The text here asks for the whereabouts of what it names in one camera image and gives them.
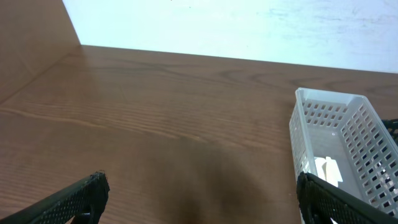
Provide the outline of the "dark green perforated plastic basket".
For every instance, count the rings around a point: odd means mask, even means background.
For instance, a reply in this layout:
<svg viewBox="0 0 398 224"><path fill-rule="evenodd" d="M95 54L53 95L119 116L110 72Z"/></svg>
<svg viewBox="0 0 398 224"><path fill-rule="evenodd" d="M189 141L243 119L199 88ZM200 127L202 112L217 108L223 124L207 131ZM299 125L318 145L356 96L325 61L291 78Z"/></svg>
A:
<svg viewBox="0 0 398 224"><path fill-rule="evenodd" d="M382 123L394 142L398 144L398 119L383 119Z"/></svg>

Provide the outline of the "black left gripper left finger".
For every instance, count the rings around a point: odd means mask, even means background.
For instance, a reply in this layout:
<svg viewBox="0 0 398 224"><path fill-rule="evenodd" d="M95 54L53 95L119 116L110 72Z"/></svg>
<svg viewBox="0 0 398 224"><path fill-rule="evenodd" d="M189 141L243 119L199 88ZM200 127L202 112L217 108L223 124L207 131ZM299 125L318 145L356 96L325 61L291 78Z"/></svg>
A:
<svg viewBox="0 0 398 224"><path fill-rule="evenodd" d="M1 219L2 224L98 223L109 198L104 171L97 171L74 184Z"/></svg>

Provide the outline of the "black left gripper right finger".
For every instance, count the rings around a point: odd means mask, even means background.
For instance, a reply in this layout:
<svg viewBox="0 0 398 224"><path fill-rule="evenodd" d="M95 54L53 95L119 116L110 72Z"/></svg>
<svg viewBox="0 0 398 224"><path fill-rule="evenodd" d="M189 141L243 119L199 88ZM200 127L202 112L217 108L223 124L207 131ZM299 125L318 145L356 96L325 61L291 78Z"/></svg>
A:
<svg viewBox="0 0 398 224"><path fill-rule="evenodd" d="M305 224L397 224L397 218L311 173L298 175L296 192Z"/></svg>

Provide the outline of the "white plastic spoon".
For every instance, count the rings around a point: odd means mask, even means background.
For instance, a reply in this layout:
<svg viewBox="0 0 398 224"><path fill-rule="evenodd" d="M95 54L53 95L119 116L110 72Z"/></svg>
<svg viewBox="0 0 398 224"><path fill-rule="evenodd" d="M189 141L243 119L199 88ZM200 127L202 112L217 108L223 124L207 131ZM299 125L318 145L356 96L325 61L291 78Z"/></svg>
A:
<svg viewBox="0 0 398 224"><path fill-rule="evenodd" d="M317 176L335 187L343 182L336 160L331 157L315 157Z"/></svg>

